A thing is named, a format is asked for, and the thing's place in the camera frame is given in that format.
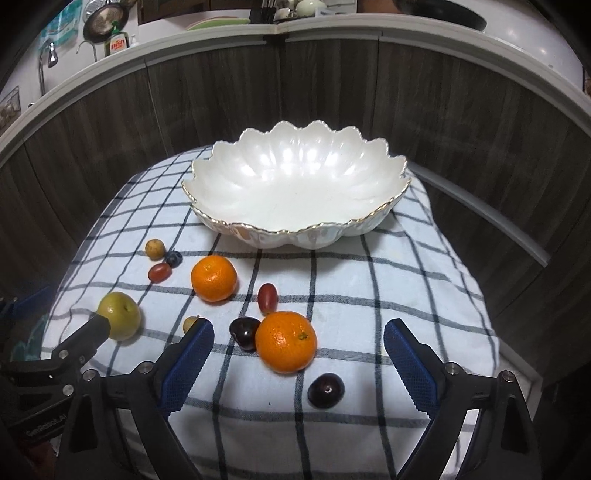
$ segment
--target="checkered tablecloth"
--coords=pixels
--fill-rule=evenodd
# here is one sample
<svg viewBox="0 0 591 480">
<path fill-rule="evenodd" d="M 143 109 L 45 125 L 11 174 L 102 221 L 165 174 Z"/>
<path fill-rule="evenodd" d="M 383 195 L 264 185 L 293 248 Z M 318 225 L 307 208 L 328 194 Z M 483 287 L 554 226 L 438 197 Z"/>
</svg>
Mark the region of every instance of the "checkered tablecloth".
<svg viewBox="0 0 591 480">
<path fill-rule="evenodd" d="M 200 224 L 180 188 L 201 148 L 164 160 L 131 179 L 97 220 L 64 278 L 51 311 L 43 356 L 79 328 L 101 298 L 113 291 L 140 305 L 143 324 L 127 342 L 108 340 L 85 369 L 127 373 L 154 361 L 177 342 L 189 315 L 208 318 L 215 345 L 183 409 L 170 423 L 206 479 L 387 479 L 409 457 L 428 423 L 408 396 L 382 345 L 384 325 L 400 317 L 443 361 L 493 375 L 498 340 L 476 281 L 437 229 L 421 183 L 412 186 L 379 228 L 341 238 L 318 251 L 285 246 L 257 251 Z M 151 284 L 144 252 L 160 238 L 184 261 L 161 284 Z M 193 294 L 190 271 L 217 253 L 232 261 L 236 294 L 222 305 Z M 231 341 L 239 316 L 261 317 L 256 293 L 273 283 L 280 310 L 311 320 L 316 358 L 297 375 L 277 375 L 255 353 Z M 310 383 L 325 372 L 345 382 L 330 410 L 307 402 Z M 135 460 L 153 470 L 131 415 L 122 412 Z M 469 413 L 444 478 L 461 464 L 475 422 Z"/>
</svg>

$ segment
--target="white scalloped bowl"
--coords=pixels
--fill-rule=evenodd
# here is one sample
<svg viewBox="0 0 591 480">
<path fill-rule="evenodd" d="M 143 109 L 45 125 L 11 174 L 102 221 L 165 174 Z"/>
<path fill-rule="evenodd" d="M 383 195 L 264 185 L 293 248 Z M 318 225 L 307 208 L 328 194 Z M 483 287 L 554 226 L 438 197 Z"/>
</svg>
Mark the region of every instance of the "white scalloped bowl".
<svg viewBox="0 0 591 480">
<path fill-rule="evenodd" d="M 317 249 L 377 227 L 410 184 L 406 163 L 355 127 L 279 122 L 217 142 L 209 160 L 193 161 L 193 180 L 182 187 L 211 230 L 257 248 Z"/>
</svg>

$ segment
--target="white countertop edge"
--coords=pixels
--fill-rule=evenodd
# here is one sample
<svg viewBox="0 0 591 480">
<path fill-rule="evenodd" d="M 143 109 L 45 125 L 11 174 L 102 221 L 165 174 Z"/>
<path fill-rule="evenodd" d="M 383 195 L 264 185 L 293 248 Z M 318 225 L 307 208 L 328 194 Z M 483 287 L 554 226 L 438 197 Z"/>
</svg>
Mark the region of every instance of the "white countertop edge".
<svg viewBox="0 0 591 480">
<path fill-rule="evenodd" d="M 12 143 L 13 139 L 24 129 L 29 123 L 42 112 L 47 110 L 51 105 L 55 104 L 63 96 L 66 96 L 72 90 L 82 86 L 84 83 L 89 82 L 93 78 L 104 74 L 110 70 L 117 70 L 114 72 L 113 77 L 119 77 L 122 74 L 130 73 L 134 70 L 142 68 L 142 65 L 137 65 L 138 60 L 144 61 L 146 56 L 156 53 L 160 50 L 166 50 L 168 48 L 179 47 L 186 44 L 198 43 L 206 40 L 216 40 L 220 38 L 231 38 L 231 37 L 260 37 L 262 35 L 270 34 L 287 34 L 287 33 L 299 33 L 299 32 L 313 32 L 314 30 L 326 30 L 326 29 L 354 29 L 354 28 L 370 28 L 378 30 L 387 30 L 382 32 L 382 35 L 392 38 L 392 34 L 398 31 L 412 31 L 417 33 L 425 33 L 429 36 L 441 36 L 449 38 L 455 41 L 465 43 L 470 46 L 474 46 L 481 50 L 488 51 L 495 56 L 504 58 L 513 62 L 537 77 L 543 79 L 550 86 L 555 88 L 558 92 L 561 92 L 569 100 L 571 100 L 576 106 L 578 106 L 591 121 L 591 99 L 578 90 L 575 85 L 566 80 L 557 71 L 551 69 L 544 63 L 540 62 L 533 56 L 522 51 L 521 49 L 506 43 L 502 40 L 492 38 L 481 32 L 472 30 L 470 28 L 461 27 L 459 25 L 451 24 L 448 22 L 442 22 L 438 20 L 432 20 L 423 17 L 413 17 L 410 15 L 394 15 L 394 14 L 352 14 L 352 15 L 331 15 L 320 18 L 309 18 L 303 20 L 297 20 L 292 22 L 285 22 L 278 25 L 271 24 L 260 24 L 260 25 L 228 25 L 225 27 L 213 27 L 205 28 L 202 30 L 195 30 L 191 32 L 183 32 L 177 35 L 160 38 L 144 44 L 140 44 L 133 48 L 129 48 L 116 55 L 107 57 L 103 60 L 99 60 L 96 63 L 84 68 L 80 72 L 73 75 L 71 78 L 65 80 L 54 89 L 50 90 L 44 95 L 39 101 L 37 101 L 32 107 L 26 109 L 17 120 L 7 129 L 6 132 L 0 137 L 0 166 L 4 160 L 7 159 L 2 153 Z M 129 72 L 126 69 L 121 69 L 127 63 L 134 62 L 134 65 L 130 65 Z M 513 80 L 519 81 L 519 78 L 511 76 Z M 526 79 L 519 82 L 526 88 L 531 88 L 530 84 Z M 573 118 L 568 107 L 561 108 L 561 105 L 556 105 L 561 111 L 563 111 L 569 118 L 576 121 Z M 591 136 L 591 129 L 583 128 L 588 135 Z M 17 145 L 13 145 L 9 154 L 20 146 L 21 142 Z"/>
</svg>

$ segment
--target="frying pan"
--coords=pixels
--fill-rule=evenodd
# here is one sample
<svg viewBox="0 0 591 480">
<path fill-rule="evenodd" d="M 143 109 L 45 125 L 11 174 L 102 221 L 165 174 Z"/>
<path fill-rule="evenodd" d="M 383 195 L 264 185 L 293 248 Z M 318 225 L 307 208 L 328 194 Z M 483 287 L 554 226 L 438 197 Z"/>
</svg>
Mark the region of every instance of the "frying pan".
<svg viewBox="0 0 591 480">
<path fill-rule="evenodd" d="M 111 36 L 113 22 L 117 20 L 119 22 L 119 29 L 123 30 L 128 18 L 129 12 L 126 8 L 123 8 L 119 4 L 111 3 L 111 0 L 106 0 L 106 4 L 88 17 L 82 34 L 85 40 L 91 41 L 92 43 L 103 43 Z"/>
</svg>

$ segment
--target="orange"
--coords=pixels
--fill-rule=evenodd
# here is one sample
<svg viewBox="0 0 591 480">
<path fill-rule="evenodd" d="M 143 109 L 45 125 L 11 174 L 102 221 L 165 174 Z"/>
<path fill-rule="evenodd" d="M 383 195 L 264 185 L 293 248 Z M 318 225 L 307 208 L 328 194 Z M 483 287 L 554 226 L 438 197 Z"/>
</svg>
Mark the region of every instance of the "orange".
<svg viewBox="0 0 591 480">
<path fill-rule="evenodd" d="M 318 342 L 306 317 L 296 312 L 273 312 L 256 330 L 255 344 L 267 366 L 280 374 L 291 374 L 308 366 Z"/>
<path fill-rule="evenodd" d="M 209 255 L 202 258 L 191 270 L 191 285 L 205 301 L 226 300 L 238 283 L 234 266 L 227 258 Z"/>
</svg>

